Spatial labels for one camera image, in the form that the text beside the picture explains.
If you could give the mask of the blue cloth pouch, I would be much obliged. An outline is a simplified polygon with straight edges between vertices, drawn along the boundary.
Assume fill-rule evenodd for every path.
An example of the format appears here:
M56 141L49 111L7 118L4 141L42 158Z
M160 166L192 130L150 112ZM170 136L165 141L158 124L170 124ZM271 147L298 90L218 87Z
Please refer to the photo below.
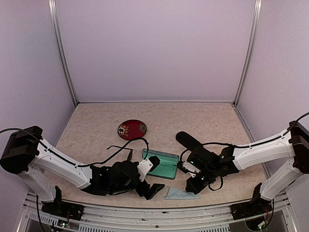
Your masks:
M167 195L163 198L164 200L197 200L200 199L198 195L191 192L186 192L178 188L170 187Z

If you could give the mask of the blue-grey hard glasses case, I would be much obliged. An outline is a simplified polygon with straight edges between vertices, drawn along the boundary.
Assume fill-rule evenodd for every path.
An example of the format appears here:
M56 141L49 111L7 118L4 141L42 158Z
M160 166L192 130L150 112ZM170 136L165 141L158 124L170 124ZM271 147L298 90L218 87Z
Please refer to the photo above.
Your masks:
M147 158L152 156L157 156L160 159L160 164L147 175L174 180L176 176L179 155L162 151L149 150Z

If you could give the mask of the black glasses case beige lining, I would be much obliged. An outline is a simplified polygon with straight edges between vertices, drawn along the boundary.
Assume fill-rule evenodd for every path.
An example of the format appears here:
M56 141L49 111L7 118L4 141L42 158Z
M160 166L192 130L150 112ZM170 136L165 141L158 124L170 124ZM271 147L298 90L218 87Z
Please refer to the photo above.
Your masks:
M184 131L178 132L176 134L176 141L191 152L196 152L204 149L202 143L200 143L197 139Z

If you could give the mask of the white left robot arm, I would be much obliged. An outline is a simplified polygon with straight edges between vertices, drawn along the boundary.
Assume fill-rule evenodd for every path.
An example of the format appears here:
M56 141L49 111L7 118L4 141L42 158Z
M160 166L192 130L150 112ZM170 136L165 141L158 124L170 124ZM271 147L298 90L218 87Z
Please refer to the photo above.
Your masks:
M58 187L47 182L43 171L53 173L81 191L97 196L136 191L140 197L150 200L165 187L157 183L150 185L145 180L146 175L160 164L157 156L133 161L133 153L129 152L124 161L106 166L108 161L126 149L124 145L104 161L83 164L53 147L42 137L42 129L38 126L1 130L2 133L7 131L11 135L0 159L1 167L22 178L57 215L64 214L68 205L61 199Z

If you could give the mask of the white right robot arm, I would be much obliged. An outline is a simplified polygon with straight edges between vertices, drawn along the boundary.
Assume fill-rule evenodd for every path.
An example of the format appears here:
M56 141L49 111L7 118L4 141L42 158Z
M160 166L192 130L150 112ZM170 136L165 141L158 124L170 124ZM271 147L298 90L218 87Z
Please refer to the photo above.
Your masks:
M247 211L253 215L297 178L309 172L309 131L298 121L292 121L288 129L254 143L224 143L220 155L205 149L201 142L184 131L176 134L176 140L191 152L186 162L179 161L178 168L192 174L186 181L185 190L193 194L210 187L218 177L286 158L286 162L266 182L254 188L252 200L247 203Z

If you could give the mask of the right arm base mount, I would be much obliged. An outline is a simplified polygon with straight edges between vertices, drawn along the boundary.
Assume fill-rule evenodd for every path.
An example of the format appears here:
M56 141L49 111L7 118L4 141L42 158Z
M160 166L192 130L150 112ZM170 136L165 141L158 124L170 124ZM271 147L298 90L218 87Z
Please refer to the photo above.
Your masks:
M233 220L253 217L273 210L272 200L268 201L261 198L261 185L262 183L259 183L254 188L251 200L243 203L236 203L230 206Z

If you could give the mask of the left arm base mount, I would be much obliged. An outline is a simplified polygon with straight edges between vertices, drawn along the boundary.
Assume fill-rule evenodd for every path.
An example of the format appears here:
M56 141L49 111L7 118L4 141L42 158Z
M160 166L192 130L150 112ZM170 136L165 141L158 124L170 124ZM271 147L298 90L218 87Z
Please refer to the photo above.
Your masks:
M55 186L56 197L51 203L42 203L42 211L54 216L80 221L84 211L84 206L76 203L69 203L62 200L62 192Z

